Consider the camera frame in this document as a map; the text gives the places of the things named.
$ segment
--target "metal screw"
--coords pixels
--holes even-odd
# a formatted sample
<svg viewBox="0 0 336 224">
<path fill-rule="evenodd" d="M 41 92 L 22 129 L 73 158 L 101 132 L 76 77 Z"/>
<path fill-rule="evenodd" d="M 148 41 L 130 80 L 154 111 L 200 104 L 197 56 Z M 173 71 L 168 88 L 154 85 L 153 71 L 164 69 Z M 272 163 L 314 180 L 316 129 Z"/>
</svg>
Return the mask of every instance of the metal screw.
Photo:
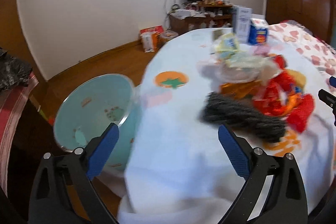
<svg viewBox="0 0 336 224">
<path fill-rule="evenodd" d="M 43 155 L 43 158 L 44 159 L 48 159 L 48 158 L 50 158 L 51 157 L 51 154 L 48 152 L 48 153 L 45 153 L 44 155 Z"/>
<path fill-rule="evenodd" d="M 80 155 L 81 153 L 83 153 L 83 151 L 84 151 L 84 150 L 83 150 L 83 148 L 81 148 L 81 147 L 76 148 L 76 149 L 75 149 L 75 154 L 76 154 L 76 155 Z"/>
<path fill-rule="evenodd" d="M 289 160 L 292 160 L 292 159 L 294 159 L 294 156 L 291 153 L 287 153 L 286 158 L 288 158 Z"/>
<path fill-rule="evenodd" d="M 259 147 L 254 149 L 254 153 L 256 153 L 257 155 L 261 155 L 263 153 L 263 150 Z"/>
</svg>

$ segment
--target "black cloth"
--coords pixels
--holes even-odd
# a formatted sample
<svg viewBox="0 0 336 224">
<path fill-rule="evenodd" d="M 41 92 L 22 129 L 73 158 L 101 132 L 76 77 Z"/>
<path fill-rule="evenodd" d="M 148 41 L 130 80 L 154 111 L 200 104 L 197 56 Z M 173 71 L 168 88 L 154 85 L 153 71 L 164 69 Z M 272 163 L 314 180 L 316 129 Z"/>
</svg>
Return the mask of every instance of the black cloth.
<svg viewBox="0 0 336 224">
<path fill-rule="evenodd" d="M 0 92 L 17 85 L 28 86 L 32 67 L 0 48 Z"/>
<path fill-rule="evenodd" d="M 233 128 L 254 133 L 269 143 L 280 142 L 280 138 L 286 133 L 285 121 L 266 116 L 253 107 L 216 92 L 208 95 L 203 120 L 214 124 L 227 123 Z"/>
</svg>

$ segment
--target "white box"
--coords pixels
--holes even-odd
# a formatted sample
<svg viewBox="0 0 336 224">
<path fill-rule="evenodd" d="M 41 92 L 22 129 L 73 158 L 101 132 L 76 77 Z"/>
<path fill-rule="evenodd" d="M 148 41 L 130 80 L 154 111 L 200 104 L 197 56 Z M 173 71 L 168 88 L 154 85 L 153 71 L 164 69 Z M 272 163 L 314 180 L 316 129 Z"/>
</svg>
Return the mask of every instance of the white box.
<svg viewBox="0 0 336 224">
<path fill-rule="evenodd" d="M 242 6 L 235 6 L 232 15 L 233 30 L 240 43 L 247 43 L 250 35 L 250 19 L 252 9 Z"/>
</svg>

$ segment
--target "orange circle pattern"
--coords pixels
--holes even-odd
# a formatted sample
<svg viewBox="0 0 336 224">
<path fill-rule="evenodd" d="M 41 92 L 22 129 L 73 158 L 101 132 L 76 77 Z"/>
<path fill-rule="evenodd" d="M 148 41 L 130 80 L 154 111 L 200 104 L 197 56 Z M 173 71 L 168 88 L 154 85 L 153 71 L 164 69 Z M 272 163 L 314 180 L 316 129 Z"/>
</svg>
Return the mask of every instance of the orange circle pattern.
<svg viewBox="0 0 336 224">
<path fill-rule="evenodd" d="M 182 83 L 176 86 L 176 87 L 179 87 L 179 86 L 185 85 L 189 81 L 189 78 L 187 75 L 185 75 L 182 72 L 164 71 L 156 75 L 154 79 L 154 83 L 158 86 L 162 86 L 165 88 L 174 88 L 172 85 L 164 83 L 165 81 L 169 81 L 169 80 L 178 80 L 180 83 Z"/>
</svg>

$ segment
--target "white tablecloth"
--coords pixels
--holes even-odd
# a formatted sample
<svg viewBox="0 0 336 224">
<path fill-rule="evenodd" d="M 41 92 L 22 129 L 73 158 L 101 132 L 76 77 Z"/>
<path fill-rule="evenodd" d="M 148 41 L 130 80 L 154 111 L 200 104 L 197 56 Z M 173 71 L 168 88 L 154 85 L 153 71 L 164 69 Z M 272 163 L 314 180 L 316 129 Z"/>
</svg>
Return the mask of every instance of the white tablecloth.
<svg viewBox="0 0 336 224">
<path fill-rule="evenodd" d="M 142 122 L 125 171 L 128 195 L 119 207 L 120 223 L 217 223 L 244 184 L 218 141 L 218 127 L 199 119 L 207 94 L 220 84 L 210 54 L 211 31 L 194 30 L 173 39 L 147 66 L 140 88 Z M 290 45 L 277 43 L 273 41 L 271 52 L 283 54 L 288 68 L 306 75 L 305 92 L 315 98 L 308 128 L 298 136 L 300 145 L 293 151 L 310 212 L 331 183 L 334 116 L 318 100 L 319 89 L 328 90 L 319 72 Z M 182 72 L 189 81 L 177 89 L 158 87 L 154 78 L 164 71 Z M 254 136 L 244 136 L 252 147 L 277 152 L 267 150 Z M 251 217 L 259 214 L 267 191 Z"/>
</svg>

